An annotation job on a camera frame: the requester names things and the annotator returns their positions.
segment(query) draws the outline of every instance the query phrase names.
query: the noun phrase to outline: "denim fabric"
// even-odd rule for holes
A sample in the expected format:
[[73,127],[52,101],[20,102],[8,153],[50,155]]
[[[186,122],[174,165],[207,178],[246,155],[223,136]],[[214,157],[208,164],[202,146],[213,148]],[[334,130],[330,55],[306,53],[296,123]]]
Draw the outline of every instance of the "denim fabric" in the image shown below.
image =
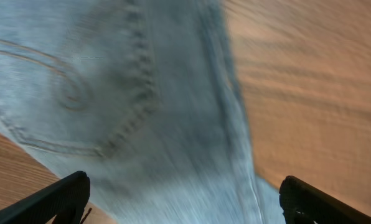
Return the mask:
[[0,0],[0,132],[126,223],[284,223],[220,2]]

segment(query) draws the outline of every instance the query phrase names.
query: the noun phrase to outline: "clothing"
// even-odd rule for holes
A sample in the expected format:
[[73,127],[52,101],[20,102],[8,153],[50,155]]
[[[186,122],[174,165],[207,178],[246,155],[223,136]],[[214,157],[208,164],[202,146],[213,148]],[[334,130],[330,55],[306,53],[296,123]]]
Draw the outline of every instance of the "clothing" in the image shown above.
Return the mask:
[[284,223],[218,1],[0,1],[0,132],[120,224]]

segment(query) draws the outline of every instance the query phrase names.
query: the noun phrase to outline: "faded denim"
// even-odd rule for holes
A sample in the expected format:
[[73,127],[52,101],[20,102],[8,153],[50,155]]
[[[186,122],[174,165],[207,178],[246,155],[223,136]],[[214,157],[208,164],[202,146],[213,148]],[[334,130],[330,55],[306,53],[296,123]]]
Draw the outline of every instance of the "faded denim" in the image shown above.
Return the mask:
[[218,0],[0,0],[0,132],[120,224],[284,223]]

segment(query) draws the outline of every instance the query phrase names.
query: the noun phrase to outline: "wooden surface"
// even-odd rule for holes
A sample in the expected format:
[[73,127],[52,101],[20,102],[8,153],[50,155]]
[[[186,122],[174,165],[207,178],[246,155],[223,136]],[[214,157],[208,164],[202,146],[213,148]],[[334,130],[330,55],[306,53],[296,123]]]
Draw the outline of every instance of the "wooden surface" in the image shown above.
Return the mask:
[[371,215],[371,0],[227,0],[259,174]]

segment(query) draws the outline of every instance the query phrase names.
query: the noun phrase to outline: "blue denim jeans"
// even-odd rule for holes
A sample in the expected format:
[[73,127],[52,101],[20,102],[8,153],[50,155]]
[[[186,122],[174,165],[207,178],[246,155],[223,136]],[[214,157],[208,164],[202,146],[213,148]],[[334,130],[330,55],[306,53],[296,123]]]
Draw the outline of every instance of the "blue denim jeans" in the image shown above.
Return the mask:
[[0,0],[0,132],[120,224],[284,223],[218,0]]

